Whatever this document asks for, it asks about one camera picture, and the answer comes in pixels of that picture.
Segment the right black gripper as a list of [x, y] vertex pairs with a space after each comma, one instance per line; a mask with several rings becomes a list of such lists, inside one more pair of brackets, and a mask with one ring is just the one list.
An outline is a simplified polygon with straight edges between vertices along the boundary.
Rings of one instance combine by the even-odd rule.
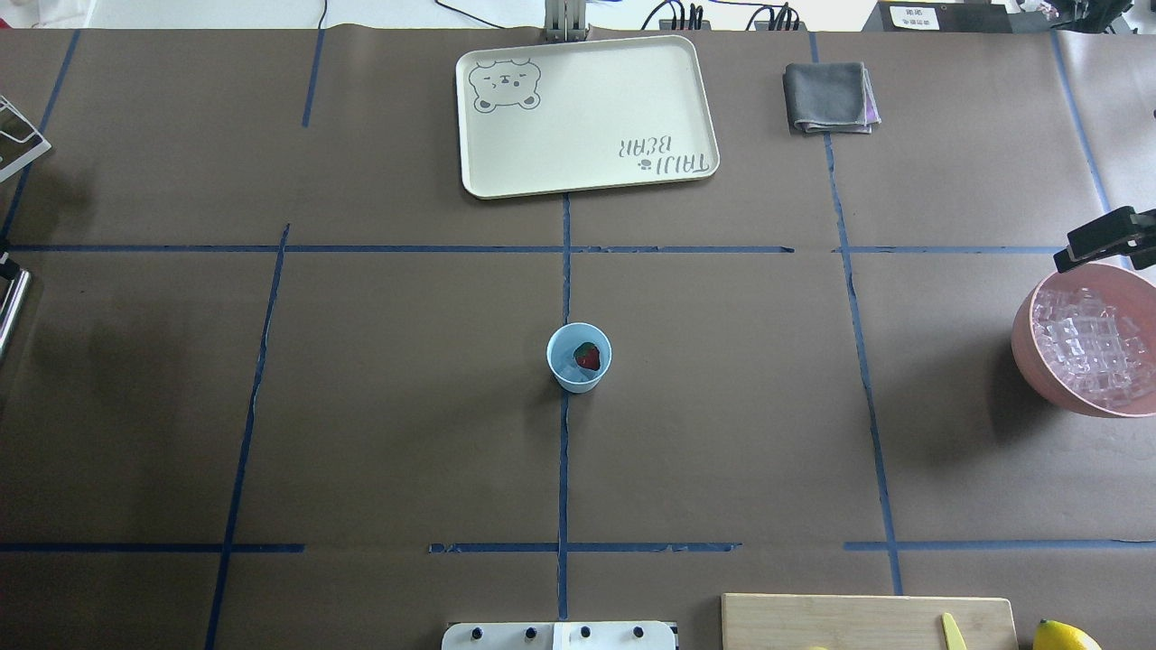
[[1122, 206], [1095, 217], [1067, 234], [1067, 246], [1053, 254], [1058, 273], [1097, 263], [1107, 256], [1126, 256], [1135, 269], [1155, 265], [1155, 209]]

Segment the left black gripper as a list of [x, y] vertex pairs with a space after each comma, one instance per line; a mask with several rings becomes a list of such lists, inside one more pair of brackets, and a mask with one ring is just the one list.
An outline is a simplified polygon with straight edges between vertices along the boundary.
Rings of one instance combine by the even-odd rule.
[[12, 259], [12, 243], [7, 238], [1, 237], [0, 239], [0, 254], [1, 254], [1, 268], [0, 274], [3, 280], [8, 283], [15, 283], [16, 276], [18, 276], [18, 264], [14, 263]]

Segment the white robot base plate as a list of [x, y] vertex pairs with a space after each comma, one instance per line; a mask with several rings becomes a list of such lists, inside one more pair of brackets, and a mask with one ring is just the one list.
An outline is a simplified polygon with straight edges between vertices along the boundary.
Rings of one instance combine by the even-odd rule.
[[657, 620], [460, 622], [442, 649], [679, 649], [676, 625]]

